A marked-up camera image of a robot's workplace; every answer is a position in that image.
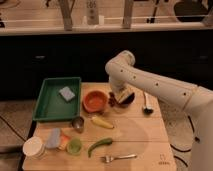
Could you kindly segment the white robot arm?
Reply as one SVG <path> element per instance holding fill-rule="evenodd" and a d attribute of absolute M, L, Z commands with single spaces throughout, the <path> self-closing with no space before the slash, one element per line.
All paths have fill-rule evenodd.
<path fill-rule="evenodd" d="M 132 85 L 197 116 L 188 171 L 213 171 L 213 90 L 142 71 L 134 64 L 135 56 L 124 50 L 105 65 L 116 101 L 122 103 L 131 96 Z"/>

